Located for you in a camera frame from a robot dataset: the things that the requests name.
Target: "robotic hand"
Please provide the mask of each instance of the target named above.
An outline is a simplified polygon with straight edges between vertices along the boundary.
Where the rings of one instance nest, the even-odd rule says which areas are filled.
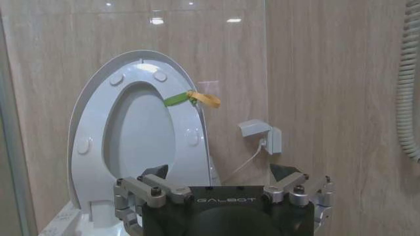
[[[116,217],[131,236],[322,236],[328,228],[334,182],[271,165],[268,186],[188,187],[147,169],[115,185]],[[138,223],[142,215],[143,227]]]

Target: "shower hose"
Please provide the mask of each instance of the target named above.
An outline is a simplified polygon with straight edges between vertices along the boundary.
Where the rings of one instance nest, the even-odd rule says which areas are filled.
[[[398,135],[403,151],[408,157],[420,163],[420,148],[415,141],[414,101],[415,77],[420,43],[420,0],[407,3],[402,61],[399,70],[396,123]]]

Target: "toilet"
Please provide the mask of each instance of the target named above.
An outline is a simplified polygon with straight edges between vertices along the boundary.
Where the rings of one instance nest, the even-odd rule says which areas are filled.
[[[168,164],[175,184],[220,184],[200,105],[164,105],[190,90],[196,87],[180,65],[154,51],[124,53],[100,68],[70,125],[71,202],[40,235],[127,235],[115,217],[114,184],[147,168]]]

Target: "toilet seat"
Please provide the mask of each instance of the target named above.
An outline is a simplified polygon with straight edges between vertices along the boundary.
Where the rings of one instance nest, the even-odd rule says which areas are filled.
[[[154,51],[112,59],[83,90],[70,127],[68,185],[74,205],[99,226],[116,220],[118,178],[170,164],[174,183],[211,185],[203,110],[191,102],[163,103],[188,90],[196,88],[186,71]]]

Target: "green ribbon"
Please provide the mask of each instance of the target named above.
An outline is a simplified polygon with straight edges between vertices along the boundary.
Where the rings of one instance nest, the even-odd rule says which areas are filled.
[[[196,104],[198,104],[198,99],[190,97],[188,94],[187,94],[187,92],[184,92],[184,93],[180,93],[179,95],[175,95],[175,96],[167,98],[167,99],[164,100],[164,105],[166,105],[167,107],[175,106],[175,105],[178,105],[178,104],[180,104],[180,103],[183,103],[183,102],[186,102],[186,101],[188,101],[188,100],[191,101],[192,105],[196,105]]]

